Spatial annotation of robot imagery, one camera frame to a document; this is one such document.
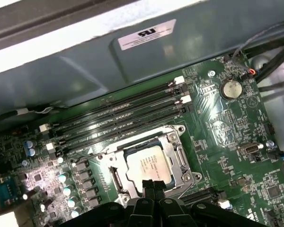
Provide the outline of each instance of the white connector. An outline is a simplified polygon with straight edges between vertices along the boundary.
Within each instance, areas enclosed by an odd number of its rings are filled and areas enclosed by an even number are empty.
[[[39,126],[40,132],[45,132],[51,129],[51,126],[49,124],[43,124]]]
[[[54,144],[54,143],[48,143],[48,144],[46,145],[46,149],[47,149],[48,151],[50,151],[50,150],[52,150],[52,149],[55,149],[55,144]]]
[[[181,97],[181,101],[182,101],[182,104],[191,102],[191,97],[190,97],[190,95]]]
[[[174,84],[175,84],[175,85],[183,84],[183,83],[185,83],[185,79],[184,79],[183,76],[174,78]]]

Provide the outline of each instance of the gray cable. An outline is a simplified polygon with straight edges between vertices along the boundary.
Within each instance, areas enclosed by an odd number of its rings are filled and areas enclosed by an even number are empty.
[[[264,35],[265,33],[271,31],[272,29],[276,28],[276,27],[280,27],[280,26],[284,26],[284,21],[277,23],[275,25],[272,25],[270,27],[268,27],[267,29],[255,34],[253,37],[249,38],[245,43],[243,43],[241,46],[239,46],[236,51],[233,53],[232,57],[231,57],[231,61],[238,65],[239,63],[236,61],[236,56],[239,54],[240,51],[243,50],[244,47],[246,47],[248,44],[250,44],[251,42],[253,42],[255,39],[259,38],[260,36]],[[245,65],[239,64],[239,66],[241,66],[242,68],[248,69],[248,67],[246,67]]]
[[[266,103],[266,102],[272,101],[272,100],[279,98],[279,97],[282,97],[282,96],[284,96],[284,90],[279,91],[279,92],[275,92],[275,93],[267,95],[267,96],[264,96],[264,97],[262,97],[262,100],[263,100],[263,102]]]

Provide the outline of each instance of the green circuit board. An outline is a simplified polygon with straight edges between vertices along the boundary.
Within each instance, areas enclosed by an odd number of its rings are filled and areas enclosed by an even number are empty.
[[[240,76],[243,74],[244,71],[232,62],[224,61],[221,56],[88,101],[5,133],[0,136],[0,168],[5,166],[8,171],[5,173],[0,169],[0,179],[2,181],[2,176],[6,175],[14,177],[15,185],[18,187],[18,190],[15,190],[18,199],[15,200],[15,194],[13,194],[11,195],[13,200],[3,203],[3,206],[13,202],[20,203],[25,188],[32,189],[39,186],[47,192],[48,196],[54,198],[54,202],[53,206],[48,208],[48,213],[44,214],[38,210],[42,196],[32,199],[35,208],[32,214],[34,225],[41,226],[52,219],[62,222],[69,220],[73,208],[66,205],[68,198],[61,193],[66,185],[58,182],[57,178],[59,174],[69,172],[76,181],[78,173],[73,171],[72,163],[79,159],[88,162],[87,168],[91,170],[93,184],[97,188],[97,202],[115,201],[118,197],[117,190],[109,169],[94,158],[90,158],[89,155],[99,154],[113,141],[130,135],[162,125],[184,125],[186,131],[180,139],[190,168],[193,172],[202,174],[202,180],[186,194],[208,187],[223,190],[232,204],[232,212],[268,226],[284,226],[284,176],[280,171],[282,159],[274,158],[274,154],[279,151],[277,145],[266,146],[267,141],[276,143],[273,128],[256,82],[254,79],[242,81]],[[192,100],[189,111],[177,112],[175,108],[169,107],[167,101],[151,105],[147,103],[151,92],[149,96],[137,96],[181,76],[185,78]],[[221,87],[230,80],[238,81],[242,88],[242,94],[234,99],[222,97]],[[152,100],[159,100],[164,95],[165,92],[154,92]],[[177,99],[177,96],[180,96],[180,93],[173,95],[173,101]],[[94,135],[83,138],[81,135],[87,135],[86,132],[90,130],[87,127],[81,127],[84,121],[92,121],[95,114],[98,114],[96,117],[99,119],[103,113],[100,115],[96,112],[75,121],[76,116],[100,108],[117,113],[111,115],[111,121],[116,123],[113,128],[105,128],[101,125],[102,122],[93,124],[102,128],[97,132],[97,138],[103,138],[101,140],[94,139]],[[122,108],[128,109],[131,113],[118,114]],[[131,127],[126,122],[126,119],[131,116],[139,119],[141,123]],[[52,129],[57,129],[51,138],[45,139],[40,135],[38,129],[42,124],[50,124]],[[110,136],[115,131],[118,131],[118,136]],[[64,136],[66,132],[74,134],[67,137]],[[81,149],[82,144],[84,146],[87,144],[86,141],[92,139],[94,143],[89,143],[88,149]],[[37,141],[38,155],[27,157],[27,149],[24,148],[27,140]],[[62,163],[58,163],[55,158],[50,158],[46,150],[46,144],[49,142],[59,144],[63,148],[64,153],[60,155],[63,157]],[[259,151],[251,154],[242,152],[241,146],[251,142],[259,144]],[[20,178],[23,174],[26,175],[25,179]],[[92,206],[86,205],[87,200],[84,199],[84,191],[81,191],[80,183],[76,184],[75,188],[74,195],[80,198],[82,212],[92,209]],[[267,218],[269,211],[274,212],[278,225],[271,225],[272,222]]]

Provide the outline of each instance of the black ram slot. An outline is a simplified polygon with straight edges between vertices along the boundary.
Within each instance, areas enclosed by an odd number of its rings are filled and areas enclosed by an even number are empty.
[[[64,138],[61,141],[66,141],[66,143],[71,143],[71,142],[74,142],[76,140],[82,139],[84,137],[91,136],[95,133],[99,133],[101,131],[109,130],[110,128],[112,128],[112,127],[114,128],[117,125],[126,124],[127,122],[135,124],[135,119],[138,118],[139,120],[137,120],[137,122],[139,122],[139,121],[141,121],[140,118],[150,117],[151,115],[158,114],[158,113],[160,113],[164,110],[170,109],[173,106],[173,104],[174,104],[174,101],[167,102],[163,106],[158,106],[157,108],[148,109],[145,112],[141,112],[137,115],[129,116],[128,118],[124,118],[124,119],[119,120],[117,122],[110,122],[107,125],[101,125],[100,127],[92,129],[90,131],[85,131],[83,133],[76,134],[75,136]]]
[[[77,132],[79,130],[83,130],[84,128],[89,127],[91,125],[97,124],[99,122],[107,121],[107,120],[111,119],[112,117],[115,118],[115,117],[118,117],[118,116],[122,116],[126,113],[131,113],[131,112],[143,109],[143,108],[148,107],[148,106],[152,106],[152,105],[155,105],[155,104],[162,103],[168,97],[172,97],[172,96],[171,96],[171,94],[166,93],[165,95],[157,97],[153,100],[150,100],[150,101],[147,100],[147,101],[145,101],[141,104],[138,104],[137,107],[132,107],[132,106],[125,107],[124,109],[120,109],[120,110],[115,111],[113,113],[107,113],[106,115],[102,115],[102,116],[101,115],[99,116],[99,114],[97,114],[92,119],[85,121],[83,123],[80,123],[80,124],[76,124],[74,127],[67,128],[65,130],[62,129],[62,130],[57,131],[57,135],[62,136],[62,135],[66,135],[66,134],[75,133],[75,132]]]
[[[137,95],[134,95],[134,96],[131,96],[129,98],[126,98],[126,99],[122,99],[122,100],[119,100],[119,101],[116,101],[116,102],[113,102],[111,103],[110,105],[106,105],[106,106],[102,106],[102,107],[99,107],[95,110],[90,110],[90,111],[86,111],[85,113],[83,114],[80,114],[80,115],[77,115],[75,117],[71,117],[65,121],[62,121],[62,122],[58,122],[59,123],[59,126],[65,126],[65,125],[68,125],[70,123],[73,123],[73,122],[76,122],[76,121],[79,121],[87,116],[90,116],[90,115],[93,115],[93,114],[97,114],[101,111],[104,111],[106,109],[111,109],[111,108],[115,108],[117,107],[118,105],[121,105],[121,104],[124,104],[124,103],[128,103],[128,102],[131,102],[135,99],[138,99],[138,98],[144,98],[144,97],[148,97],[148,96],[151,96],[151,95],[154,95],[156,93],[159,93],[159,92],[162,92],[166,89],[169,89],[170,87],[168,86],[168,83],[167,84],[164,84],[164,85],[161,85],[159,87],[155,87],[155,88],[152,88],[150,90],[147,90],[147,91],[144,91],[142,93],[139,93]]]
[[[77,146],[64,148],[63,151],[66,152],[66,153],[69,153],[69,152],[73,152],[73,151],[89,148],[90,146],[92,146],[94,144],[100,143],[100,142],[108,140],[108,139],[112,139],[112,138],[117,137],[118,135],[121,135],[121,134],[126,134],[126,133],[131,132],[132,130],[137,129],[137,128],[141,127],[141,126],[154,124],[154,123],[157,123],[157,122],[161,122],[161,121],[170,119],[171,117],[174,117],[174,116],[176,116],[176,115],[178,115],[180,113],[181,113],[181,111],[179,111],[179,110],[178,111],[174,111],[172,113],[163,115],[161,117],[158,117],[156,119],[150,120],[148,122],[142,122],[142,123],[140,123],[138,125],[134,125],[134,126],[132,126],[130,128],[126,128],[126,129],[120,130],[118,132],[108,133],[108,134],[102,135],[102,136],[100,136],[98,138],[95,138],[94,140],[88,140],[87,142],[80,143]]]

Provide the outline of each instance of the motherboard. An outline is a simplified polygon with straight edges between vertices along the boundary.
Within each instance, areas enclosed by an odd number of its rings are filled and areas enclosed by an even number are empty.
[[[0,205],[29,206],[31,225],[57,226],[109,201],[206,201],[284,227],[282,157],[257,84],[210,59],[0,135]],[[248,63],[244,55],[241,62]]]

